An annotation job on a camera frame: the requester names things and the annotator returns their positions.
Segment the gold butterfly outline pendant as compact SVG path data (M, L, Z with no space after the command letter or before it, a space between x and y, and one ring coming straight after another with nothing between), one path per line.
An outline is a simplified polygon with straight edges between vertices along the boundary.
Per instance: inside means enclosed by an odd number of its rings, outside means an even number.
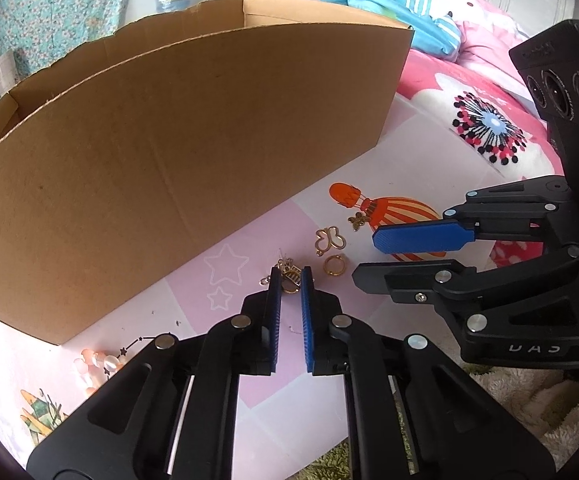
M328 226L315 231L314 250L318 257L322 257L332 249L343 250L346 247L347 240L340 234L337 226Z

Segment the pink floral bedsheet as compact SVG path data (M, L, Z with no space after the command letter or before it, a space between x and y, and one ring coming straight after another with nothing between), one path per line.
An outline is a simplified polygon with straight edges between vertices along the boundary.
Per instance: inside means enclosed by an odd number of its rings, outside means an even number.
M486 0L395 0L414 29L398 91L508 181L561 174L509 52L526 39Z

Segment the rolled floral paper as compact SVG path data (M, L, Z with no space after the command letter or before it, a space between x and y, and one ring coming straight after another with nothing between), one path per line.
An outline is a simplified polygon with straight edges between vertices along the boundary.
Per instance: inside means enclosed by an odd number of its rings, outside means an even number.
M15 62L14 52L5 51L0 55L0 96L7 94L20 82L20 74Z

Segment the white fluffy blanket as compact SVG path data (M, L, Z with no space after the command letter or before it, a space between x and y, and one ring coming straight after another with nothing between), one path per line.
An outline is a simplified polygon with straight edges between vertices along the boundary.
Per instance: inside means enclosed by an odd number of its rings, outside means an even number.
M562 468L579 448L579 370L464 369L550 451Z

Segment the brown cardboard box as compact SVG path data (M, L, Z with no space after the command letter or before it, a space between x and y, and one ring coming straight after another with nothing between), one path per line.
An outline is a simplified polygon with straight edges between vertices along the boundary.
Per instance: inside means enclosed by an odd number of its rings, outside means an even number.
M374 148L413 32L314 0L208 0L0 99L0 321L64 344Z

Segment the green fluffy cloth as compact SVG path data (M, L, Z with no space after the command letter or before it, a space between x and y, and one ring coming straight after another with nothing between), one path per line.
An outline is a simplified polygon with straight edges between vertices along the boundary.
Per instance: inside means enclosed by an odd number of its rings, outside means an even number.
M350 480L349 457L349 440L345 439L289 478L291 480Z

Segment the gold jewelry cluster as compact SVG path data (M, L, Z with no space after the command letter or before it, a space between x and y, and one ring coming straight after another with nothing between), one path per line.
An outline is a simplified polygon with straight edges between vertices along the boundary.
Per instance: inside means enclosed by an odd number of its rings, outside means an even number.
M281 272L281 288L285 294L297 294L301 286L301 269L292 258L280 258L276 267Z

